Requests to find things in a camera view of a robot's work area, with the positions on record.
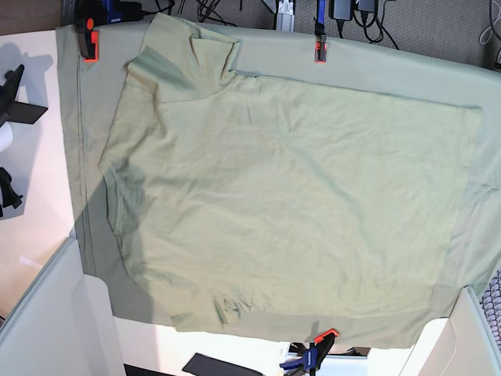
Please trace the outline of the black flat pad bottom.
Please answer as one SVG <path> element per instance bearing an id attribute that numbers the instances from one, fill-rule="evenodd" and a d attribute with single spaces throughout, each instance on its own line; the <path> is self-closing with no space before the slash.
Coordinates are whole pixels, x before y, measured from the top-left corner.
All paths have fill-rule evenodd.
<path id="1" fill-rule="evenodd" d="M 262 373 L 250 368 L 199 353 L 194 354 L 182 371 L 196 376 L 263 376 Z"/>

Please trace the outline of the black stand upper left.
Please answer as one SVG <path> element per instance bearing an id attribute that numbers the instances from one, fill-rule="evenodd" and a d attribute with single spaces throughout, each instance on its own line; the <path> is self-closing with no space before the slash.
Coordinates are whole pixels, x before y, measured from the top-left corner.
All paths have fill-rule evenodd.
<path id="1" fill-rule="evenodd" d="M 8 70 L 5 73 L 6 81 L 1 86 L 1 126 L 6 122 L 33 125 L 48 110 L 47 107 L 16 100 L 23 73 L 23 64 L 20 64 L 15 70 Z"/>

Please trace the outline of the white partition panel right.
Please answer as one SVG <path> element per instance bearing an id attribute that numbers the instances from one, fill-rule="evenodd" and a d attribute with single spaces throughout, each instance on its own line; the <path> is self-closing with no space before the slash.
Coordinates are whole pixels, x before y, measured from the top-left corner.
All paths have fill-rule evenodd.
<path id="1" fill-rule="evenodd" d="M 449 318 L 425 326 L 400 374 L 500 374 L 496 341 L 471 288 L 461 291 Z"/>

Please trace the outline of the black stand lower left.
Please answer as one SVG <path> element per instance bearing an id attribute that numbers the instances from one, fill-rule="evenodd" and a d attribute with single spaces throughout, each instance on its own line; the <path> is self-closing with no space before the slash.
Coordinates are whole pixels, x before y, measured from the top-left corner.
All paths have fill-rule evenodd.
<path id="1" fill-rule="evenodd" d="M 12 182 L 12 176 L 1 167 L 1 219 L 10 217 L 12 211 L 23 204 L 23 195 L 13 189 Z"/>

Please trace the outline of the orange black clamp left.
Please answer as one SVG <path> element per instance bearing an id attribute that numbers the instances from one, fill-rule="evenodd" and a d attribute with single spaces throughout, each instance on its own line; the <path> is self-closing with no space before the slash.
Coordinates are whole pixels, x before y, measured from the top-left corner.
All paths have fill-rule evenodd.
<path id="1" fill-rule="evenodd" d="M 99 32 L 94 30 L 92 18 L 80 19 L 75 24 L 80 54 L 86 63 L 99 60 Z"/>

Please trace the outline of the orange blue clamp bottom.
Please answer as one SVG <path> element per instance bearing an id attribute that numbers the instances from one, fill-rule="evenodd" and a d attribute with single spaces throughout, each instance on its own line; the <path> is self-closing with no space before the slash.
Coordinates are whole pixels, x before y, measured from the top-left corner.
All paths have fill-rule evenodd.
<path id="1" fill-rule="evenodd" d="M 331 328 L 314 338 L 308 347 L 303 343 L 293 342 L 290 347 L 297 358 L 287 360 L 279 367 L 285 375 L 316 375 L 338 336 L 339 332 Z"/>

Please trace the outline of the white partition panel left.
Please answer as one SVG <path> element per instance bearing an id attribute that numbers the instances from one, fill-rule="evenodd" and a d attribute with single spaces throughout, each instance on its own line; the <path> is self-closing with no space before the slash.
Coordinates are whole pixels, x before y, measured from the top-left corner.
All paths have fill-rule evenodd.
<path id="1" fill-rule="evenodd" d="M 83 272 L 67 238 L 1 328 L 3 375 L 123 375 L 106 284 Z"/>

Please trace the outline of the light green T-shirt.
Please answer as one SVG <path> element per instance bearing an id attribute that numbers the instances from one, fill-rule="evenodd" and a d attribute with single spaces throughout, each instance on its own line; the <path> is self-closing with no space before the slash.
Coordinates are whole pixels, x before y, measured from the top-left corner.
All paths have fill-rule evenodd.
<path id="1" fill-rule="evenodd" d="M 99 163 L 128 275 L 180 331 L 445 315 L 481 111 L 243 75 L 238 49 L 159 15 L 128 64 Z"/>

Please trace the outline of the aluminium extrusion post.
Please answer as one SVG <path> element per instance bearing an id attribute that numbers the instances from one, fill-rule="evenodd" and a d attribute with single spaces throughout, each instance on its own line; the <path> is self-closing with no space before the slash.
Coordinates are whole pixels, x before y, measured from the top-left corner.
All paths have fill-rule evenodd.
<path id="1" fill-rule="evenodd" d="M 279 0 L 276 8 L 276 30 L 293 32 L 294 17 L 294 1 Z"/>

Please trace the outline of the orange blue clamp top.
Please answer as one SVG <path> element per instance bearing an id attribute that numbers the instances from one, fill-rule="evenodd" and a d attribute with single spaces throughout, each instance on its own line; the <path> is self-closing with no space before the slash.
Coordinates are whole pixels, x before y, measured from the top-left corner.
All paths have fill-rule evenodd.
<path id="1" fill-rule="evenodd" d="M 315 62 L 326 62 L 326 31 L 325 31 L 325 0 L 316 1 L 316 16 L 315 16 Z"/>

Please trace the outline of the white cylinder left edge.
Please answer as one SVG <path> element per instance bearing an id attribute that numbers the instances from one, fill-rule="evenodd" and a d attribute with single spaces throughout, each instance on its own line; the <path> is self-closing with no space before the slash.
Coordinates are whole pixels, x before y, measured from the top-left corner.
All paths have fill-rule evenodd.
<path id="1" fill-rule="evenodd" d="M 0 153 L 5 151 L 13 143 L 13 130 L 8 122 L 0 127 Z"/>

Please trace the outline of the orange blue clamp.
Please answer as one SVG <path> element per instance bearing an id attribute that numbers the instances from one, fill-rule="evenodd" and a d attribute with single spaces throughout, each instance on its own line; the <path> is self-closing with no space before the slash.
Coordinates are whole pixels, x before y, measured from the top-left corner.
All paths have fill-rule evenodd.
<path id="1" fill-rule="evenodd" d="M 316 375 L 338 336 L 339 332 L 331 328 L 314 338 L 308 347 L 303 343 L 293 342 L 290 347 L 297 358 L 287 360 L 279 367 L 285 375 Z"/>
<path id="2" fill-rule="evenodd" d="M 316 16 L 315 16 L 315 62 L 326 62 L 326 31 L 325 31 L 325 0 L 316 1 Z"/>

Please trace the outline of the white partition panel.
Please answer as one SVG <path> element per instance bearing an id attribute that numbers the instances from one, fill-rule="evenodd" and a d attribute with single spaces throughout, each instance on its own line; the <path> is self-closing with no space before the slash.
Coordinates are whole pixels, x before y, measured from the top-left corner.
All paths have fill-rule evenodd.
<path id="1" fill-rule="evenodd" d="M 471 288 L 461 291 L 449 318 L 425 326 L 400 374 L 500 374 L 496 341 Z"/>
<path id="2" fill-rule="evenodd" d="M 106 284 L 83 272 L 67 238 L 1 328 L 3 375 L 123 375 Z"/>

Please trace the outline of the grey mesh object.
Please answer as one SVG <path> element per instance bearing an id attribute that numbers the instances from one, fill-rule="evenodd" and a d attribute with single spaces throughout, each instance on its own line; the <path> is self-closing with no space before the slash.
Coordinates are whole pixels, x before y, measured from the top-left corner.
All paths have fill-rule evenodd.
<path id="1" fill-rule="evenodd" d="M 500 270 L 489 282 L 481 298 L 481 306 L 485 312 L 488 325 L 491 328 L 495 342 L 500 348 Z"/>

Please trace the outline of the green table cloth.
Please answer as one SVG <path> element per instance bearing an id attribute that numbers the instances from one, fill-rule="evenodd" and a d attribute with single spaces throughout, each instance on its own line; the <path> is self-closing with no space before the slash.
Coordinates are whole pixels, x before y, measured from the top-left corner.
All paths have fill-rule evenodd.
<path id="1" fill-rule="evenodd" d="M 106 190 L 98 168 L 126 77 L 140 52 L 147 23 L 104 27 L 101 57 L 83 63 L 72 27 L 56 32 L 61 116 L 76 236 L 83 270 L 108 287 L 115 316 L 168 325 L 167 311 L 128 276 L 106 217 Z M 314 63 L 313 38 L 217 26 L 238 40 L 233 67 L 244 74 L 293 78 L 394 96 L 480 107 L 481 131 L 445 271 L 434 289 L 433 311 L 367 319 L 246 313 L 227 334 L 299 342 L 335 327 L 341 343 L 408 347 L 424 325 L 448 316 L 462 287 L 481 295 L 500 267 L 500 76 L 498 73 L 361 42 L 332 38 L 326 64 Z"/>

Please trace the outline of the black power adapter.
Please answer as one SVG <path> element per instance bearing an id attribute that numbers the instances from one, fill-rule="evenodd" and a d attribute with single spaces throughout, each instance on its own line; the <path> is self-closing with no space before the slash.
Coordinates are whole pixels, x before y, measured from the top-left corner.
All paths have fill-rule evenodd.
<path id="1" fill-rule="evenodd" d="M 330 17 L 334 20 L 352 20 L 354 6 L 354 0 L 332 0 L 330 4 Z"/>
<path id="2" fill-rule="evenodd" d="M 367 13 L 376 13 L 379 8 L 378 0 L 357 0 L 358 11 Z"/>

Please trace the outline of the black stand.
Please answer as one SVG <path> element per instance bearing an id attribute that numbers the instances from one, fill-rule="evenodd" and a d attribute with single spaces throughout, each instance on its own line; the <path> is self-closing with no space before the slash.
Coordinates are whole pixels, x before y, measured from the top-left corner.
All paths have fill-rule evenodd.
<path id="1" fill-rule="evenodd" d="M 20 64 L 15 70 L 8 70 L 5 73 L 6 81 L 1 86 L 1 126 L 6 122 L 33 125 L 48 110 L 47 107 L 16 100 L 23 73 L 23 64 Z"/>
<path id="2" fill-rule="evenodd" d="M 12 182 L 12 176 L 1 167 L 1 219 L 10 217 L 12 211 L 23 204 L 23 195 L 13 189 Z"/>

